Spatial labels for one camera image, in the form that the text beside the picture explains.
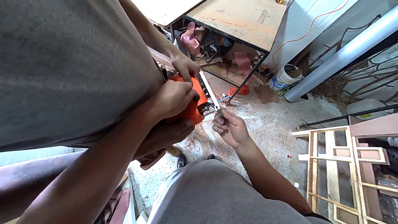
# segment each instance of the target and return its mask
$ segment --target gray t-shirt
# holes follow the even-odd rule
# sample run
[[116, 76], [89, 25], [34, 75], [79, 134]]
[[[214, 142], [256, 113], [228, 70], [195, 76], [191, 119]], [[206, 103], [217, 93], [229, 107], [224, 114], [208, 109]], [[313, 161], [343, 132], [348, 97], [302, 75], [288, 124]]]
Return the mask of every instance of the gray t-shirt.
[[173, 172], [157, 193], [148, 224], [330, 224], [304, 217], [285, 202], [265, 199], [240, 174], [212, 160]]
[[90, 146], [163, 84], [117, 0], [0, 8], [0, 151]]

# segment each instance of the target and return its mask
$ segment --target orange extension cord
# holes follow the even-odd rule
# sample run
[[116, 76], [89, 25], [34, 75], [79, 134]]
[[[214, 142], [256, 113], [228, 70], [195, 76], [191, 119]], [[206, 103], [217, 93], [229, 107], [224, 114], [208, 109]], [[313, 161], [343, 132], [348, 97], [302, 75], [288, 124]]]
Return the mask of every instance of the orange extension cord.
[[[236, 92], [237, 89], [238, 88], [235, 87], [235, 86], [229, 88], [228, 95], [232, 96]], [[248, 95], [249, 94], [249, 85], [248, 84], [244, 84], [237, 94], [238, 95], [243, 95], [243, 96]]]
[[[330, 11], [330, 12], [326, 12], [326, 13], [323, 13], [323, 14], [318, 15], [317, 17], [315, 17], [315, 18], [313, 19], [312, 23], [311, 23], [310, 29], [308, 30], [308, 32], [307, 32], [304, 36], [302, 36], [302, 37], [300, 37], [300, 38], [298, 38], [298, 39], [296, 39], [296, 40], [290, 40], [290, 41], [285, 42], [284, 44], [282, 44], [281, 47], [279, 47], [279, 48], [272, 54], [272, 63], [273, 63], [273, 64], [275, 63], [275, 62], [274, 62], [274, 56], [275, 56], [275, 54], [276, 54], [285, 44], [290, 43], [290, 42], [294, 42], [294, 41], [299, 41], [299, 40], [301, 40], [302, 38], [304, 38], [305, 36], [307, 36], [307, 35], [310, 33], [310, 31], [311, 31], [311, 29], [312, 29], [312, 26], [314, 25], [314, 22], [315, 22], [315, 20], [316, 20], [318, 17], [324, 16], [324, 15], [327, 15], [327, 14], [330, 14], [330, 13], [333, 13], [333, 12], [336, 12], [336, 11], [342, 9], [344, 6], [347, 5], [348, 1], [349, 1], [349, 0], [347, 0], [347, 1], [344, 3], [344, 5], [343, 5], [342, 7], [338, 8], [338, 9], [336, 9], [336, 10], [333, 10], [333, 11]], [[260, 67], [259, 69], [269, 69], [269, 68], [270, 68], [270, 67]], [[237, 89], [238, 89], [238, 88], [236, 88], [235, 86], [229, 88], [228, 95], [229, 95], [229, 96], [232, 96], [232, 95], [236, 92]], [[246, 95], [248, 95], [248, 94], [249, 94], [249, 86], [248, 86], [247, 84], [245, 84], [245, 85], [243, 85], [242, 88], [239, 90], [238, 95], [246, 96]]]

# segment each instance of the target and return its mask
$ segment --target plywood tabletop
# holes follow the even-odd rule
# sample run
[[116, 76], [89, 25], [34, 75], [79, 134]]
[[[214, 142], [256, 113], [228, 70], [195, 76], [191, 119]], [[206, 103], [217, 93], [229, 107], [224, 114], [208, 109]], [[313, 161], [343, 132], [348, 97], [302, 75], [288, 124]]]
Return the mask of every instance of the plywood tabletop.
[[204, 0], [131, 0], [146, 18], [167, 28]]
[[270, 51], [287, 0], [206, 0], [187, 13], [206, 25]]

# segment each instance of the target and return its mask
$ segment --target metal table frame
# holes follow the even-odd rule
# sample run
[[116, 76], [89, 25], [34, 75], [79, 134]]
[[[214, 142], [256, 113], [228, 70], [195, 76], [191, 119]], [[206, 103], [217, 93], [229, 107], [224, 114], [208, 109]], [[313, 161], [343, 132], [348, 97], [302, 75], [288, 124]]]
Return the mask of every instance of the metal table frame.
[[[227, 104], [230, 103], [231, 100], [232, 100], [232, 99], [236, 96], [236, 94], [239, 92], [239, 90], [243, 87], [243, 85], [246, 84], [246, 82], [252, 77], [252, 75], [254, 74], [254, 72], [260, 67], [260, 65], [263, 63], [263, 61], [265, 60], [265, 58], [269, 55], [269, 52], [266, 51], [266, 50], [264, 50], [264, 49], [262, 49], [262, 48], [259, 48], [259, 47], [255, 46], [255, 45], [253, 45], [253, 44], [251, 44], [251, 43], [248, 43], [248, 42], [246, 42], [246, 41], [243, 41], [243, 40], [241, 40], [241, 39], [239, 39], [239, 38], [236, 38], [236, 37], [234, 37], [234, 36], [232, 36], [232, 35], [229, 35], [229, 34], [227, 34], [227, 33], [225, 33], [225, 32], [222, 32], [222, 31], [220, 31], [220, 30], [218, 30], [218, 29], [216, 29], [216, 28], [214, 28], [214, 27], [212, 27], [212, 26], [209, 26], [209, 25], [204, 24], [204, 23], [202, 23], [202, 22], [200, 22], [200, 21], [197, 21], [197, 20], [195, 20], [195, 19], [193, 19], [193, 18], [191, 18], [191, 17], [189, 17], [189, 16], [187, 16], [187, 15], [182, 15], [182, 18], [185, 18], [185, 19], [187, 19], [187, 20], [189, 20], [189, 21], [191, 21], [191, 22], [194, 22], [194, 23], [196, 23], [196, 24], [199, 25], [199, 26], [204, 26], [206, 29], [209, 29], [209, 30], [211, 30], [211, 31], [213, 31], [213, 32], [216, 32], [216, 33], [218, 33], [218, 34], [221, 34], [221, 35], [223, 35], [223, 36], [226, 36], [226, 37], [232, 39], [233, 41], [235, 41], [235, 42], [237, 42], [237, 43], [244, 44], [244, 45], [246, 45], [246, 46], [249, 46], [249, 47], [251, 47], [251, 48], [253, 48], [253, 49], [255, 49], [255, 50], [261, 52], [260, 60], [259, 60], [258, 63], [254, 66], [254, 68], [250, 71], [249, 75], [243, 80], [242, 84], [240, 84], [239, 86], [236, 85], [236, 84], [234, 84], [234, 83], [232, 83], [232, 82], [229, 81], [228, 79], [222, 78], [222, 77], [220, 77], [220, 76], [218, 76], [218, 75], [216, 75], [216, 74], [214, 74], [214, 73], [212, 73], [212, 72], [206, 71], [206, 72], [210, 73], [211, 75], [214, 75], [215, 77], [217, 77], [217, 78], [219, 78], [219, 79], [221, 79], [221, 80], [223, 80], [223, 81], [226, 81], [226, 82], [228, 82], [229, 84], [232, 84], [232, 85], [234, 85], [234, 86], [236, 86], [236, 87], [238, 88], [238, 89], [235, 91], [235, 93], [234, 93], [234, 94], [229, 98], [229, 100], [226, 102]], [[170, 31], [171, 31], [171, 35], [172, 35], [172, 40], [171, 40], [171, 41], [174, 43], [175, 36], [174, 36], [173, 24], [170, 25]]]

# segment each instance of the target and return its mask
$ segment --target black knob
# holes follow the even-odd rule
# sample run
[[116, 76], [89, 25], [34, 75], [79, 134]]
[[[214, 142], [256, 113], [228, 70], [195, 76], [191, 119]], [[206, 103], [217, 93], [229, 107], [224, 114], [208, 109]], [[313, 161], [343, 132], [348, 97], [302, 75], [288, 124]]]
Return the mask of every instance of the black knob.
[[192, 100], [195, 102], [199, 101], [199, 99], [200, 99], [199, 93], [195, 94], [195, 96], [193, 96], [193, 98], [192, 98]]

